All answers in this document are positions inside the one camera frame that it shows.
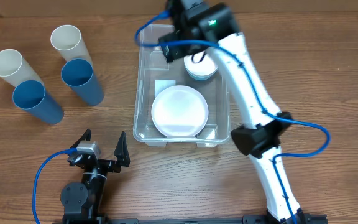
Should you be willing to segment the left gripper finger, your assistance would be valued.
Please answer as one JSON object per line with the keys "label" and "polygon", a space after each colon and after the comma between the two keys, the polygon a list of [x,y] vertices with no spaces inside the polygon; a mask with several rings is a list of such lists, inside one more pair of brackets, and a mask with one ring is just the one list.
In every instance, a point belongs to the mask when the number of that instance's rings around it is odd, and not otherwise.
{"label": "left gripper finger", "polygon": [[116,156],[117,164],[119,166],[124,166],[124,167],[130,166],[131,160],[127,148],[126,133],[124,131],[121,133],[120,138],[117,142],[117,146],[114,150],[114,155]]}
{"label": "left gripper finger", "polygon": [[77,140],[72,146],[71,148],[77,148],[78,145],[80,144],[80,142],[82,141],[89,141],[91,139],[91,130],[87,129],[84,134],[79,138],[79,140]]}

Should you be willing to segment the pink bowl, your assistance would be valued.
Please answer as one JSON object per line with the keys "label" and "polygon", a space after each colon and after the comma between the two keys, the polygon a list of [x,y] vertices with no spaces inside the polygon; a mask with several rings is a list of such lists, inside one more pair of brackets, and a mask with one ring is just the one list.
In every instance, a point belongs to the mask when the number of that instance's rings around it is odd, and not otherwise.
{"label": "pink bowl", "polygon": [[205,51],[186,56],[183,60],[186,71],[197,75],[216,73],[218,70],[218,66]]}

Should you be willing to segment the light blue bowl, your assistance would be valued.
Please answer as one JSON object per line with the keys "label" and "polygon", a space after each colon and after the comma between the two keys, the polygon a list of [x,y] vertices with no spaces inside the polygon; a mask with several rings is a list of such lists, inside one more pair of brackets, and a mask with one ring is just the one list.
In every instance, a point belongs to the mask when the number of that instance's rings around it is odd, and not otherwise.
{"label": "light blue bowl", "polygon": [[188,72],[188,74],[194,80],[205,81],[205,80],[209,80],[210,78],[212,78],[215,73],[207,73],[206,75],[197,75],[195,73]]}

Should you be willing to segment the blue cup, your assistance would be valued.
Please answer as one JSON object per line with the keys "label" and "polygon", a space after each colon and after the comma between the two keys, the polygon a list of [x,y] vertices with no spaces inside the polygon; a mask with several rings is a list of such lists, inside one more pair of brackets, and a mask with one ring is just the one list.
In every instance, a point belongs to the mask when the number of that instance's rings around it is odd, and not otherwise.
{"label": "blue cup", "polygon": [[47,124],[57,124],[64,116],[62,107],[37,80],[26,80],[15,87],[14,104]]}
{"label": "blue cup", "polygon": [[76,58],[67,62],[61,78],[88,105],[96,106],[103,101],[103,89],[89,61]]}

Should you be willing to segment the pink plate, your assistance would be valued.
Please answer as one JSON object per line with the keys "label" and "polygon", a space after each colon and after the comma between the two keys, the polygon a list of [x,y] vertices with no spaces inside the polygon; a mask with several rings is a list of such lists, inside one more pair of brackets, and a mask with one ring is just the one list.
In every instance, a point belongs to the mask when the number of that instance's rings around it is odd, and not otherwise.
{"label": "pink plate", "polygon": [[192,138],[206,126],[209,107],[198,90],[175,85],[155,97],[151,117],[157,130],[164,136]]}

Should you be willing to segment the beige cup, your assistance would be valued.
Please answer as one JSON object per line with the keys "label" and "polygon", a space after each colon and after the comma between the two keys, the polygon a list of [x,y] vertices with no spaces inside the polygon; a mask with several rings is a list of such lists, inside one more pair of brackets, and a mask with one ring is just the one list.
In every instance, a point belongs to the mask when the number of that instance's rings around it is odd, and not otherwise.
{"label": "beige cup", "polygon": [[17,87],[27,80],[43,81],[22,54],[15,49],[0,51],[0,78]]}
{"label": "beige cup", "polygon": [[67,62],[80,58],[93,65],[83,36],[77,27],[70,24],[57,27],[50,36],[50,42]]}

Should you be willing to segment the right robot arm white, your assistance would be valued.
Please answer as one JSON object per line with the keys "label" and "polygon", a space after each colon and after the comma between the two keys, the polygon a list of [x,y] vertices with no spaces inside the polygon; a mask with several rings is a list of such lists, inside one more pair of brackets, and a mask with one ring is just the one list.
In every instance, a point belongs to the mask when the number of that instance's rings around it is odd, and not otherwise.
{"label": "right robot arm white", "polygon": [[211,57],[228,84],[243,124],[231,132],[238,150],[252,161],[261,181],[270,223],[306,223],[282,161],[280,135],[295,123],[271,99],[247,50],[243,32],[224,3],[169,0],[166,16],[174,31],[159,38],[166,61],[201,51]]}

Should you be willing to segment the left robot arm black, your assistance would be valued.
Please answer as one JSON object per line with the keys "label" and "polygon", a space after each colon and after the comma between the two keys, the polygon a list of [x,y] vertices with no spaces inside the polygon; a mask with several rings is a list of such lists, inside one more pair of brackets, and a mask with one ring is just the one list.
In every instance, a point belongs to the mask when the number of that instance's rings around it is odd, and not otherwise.
{"label": "left robot arm black", "polygon": [[109,173],[120,173],[122,167],[130,165],[126,133],[122,132],[114,150],[115,160],[100,158],[101,150],[96,141],[91,140],[91,130],[87,129],[77,140],[69,153],[71,166],[83,169],[79,182],[67,184],[60,196],[64,207],[63,223],[109,223],[107,215],[99,212],[104,186]]}

